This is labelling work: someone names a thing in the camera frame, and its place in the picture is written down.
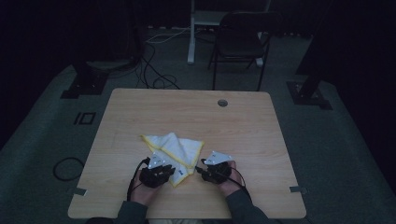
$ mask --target wooden table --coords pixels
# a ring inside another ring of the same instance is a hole
[[[228,105],[221,107],[218,100]],[[212,150],[232,155],[254,204],[269,218],[305,216],[301,193],[290,192],[298,183],[268,93],[133,89],[113,91],[78,182],[87,193],[74,195],[68,215],[116,217],[137,164],[151,156],[140,134],[170,132],[205,141],[200,158]],[[228,218],[230,213],[216,186],[195,172],[176,188],[166,183],[147,217]]]

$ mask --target white cable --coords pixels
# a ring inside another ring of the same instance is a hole
[[[179,33],[177,33],[177,34],[160,34],[160,35],[155,35],[154,37],[152,37],[152,38],[146,40],[146,42],[149,43],[149,44],[161,44],[161,43],[165,43],[166,41],[172,39],[173,37],[183,34],[183,33],[186,32],[189,28],[190,28],[190,27],[184,28],[181,32],[179,32]],[[165,40],[163,40],[163,41],[158,41],[158,42],[155,42],[155,41],[152,42],[152,41],[150,41],[150,40],[152,40],[152,39],[154,39],[154,38],[157,38],[158,36],[168,36],[168,35],[170,35],[170,37],[167,38],[167,39],[165,39]]]

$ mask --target tripod base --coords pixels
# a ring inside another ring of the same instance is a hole
[[[328,100],[325,100],[316,89],[311,96],[301,94],[301,89],[304,83],[301,82],[287,82],[288,89],[295,105],[318,105],[321,109],[332,110],[332,106]]]
[[[91,69],[91,80],[77,75],[69,90],[62,93],[61,99],[77,99],[80,95],[100,95],[106,85],[108,73]]]

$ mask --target dark wall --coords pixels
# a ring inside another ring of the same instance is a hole
[[[333,83],[396,192],[396,3],[333,1],[298,73]]]
[[[110,6],[106,0],[98,4],[101,1],[0,2],[0,149],[54,76],[73,60],[133,55],[131,42],[128,49],[124,47],[128,41],[125,24],[134,25],[134,18],[127,18],[126,13],[131,6],[122,0]],[[117,17],[108,17],[101,9],[117,12],[112,13]],[[115,28],[112,34],[119,35],[107,35],[107,25]]]
[[[270,10],[283,14],[283,33],[311,36],[329,1],[272,0]],[[120,45],[120,40],[126,41],[122,29],[127,26],[117,22],[134,23],[123,11],[131,9],[131,2],[138,2],[137,14],[145,25],[190,26],[190,0],[0,0],[0,148],[71,59],[111,60],[134,54],[134,49],[124,51]],[[263,8],[266,0],[196,3],[198,9],[249,10]]]

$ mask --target folded cloth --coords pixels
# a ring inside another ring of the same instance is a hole
[[[194,173],[194,167],[204,146],[203,141],[177,138],[175,133],[164,136],[142,135],[142,139],[153,153],[165,160],[166,165],[171,164],[176,168],[169,179],[173,187]]]

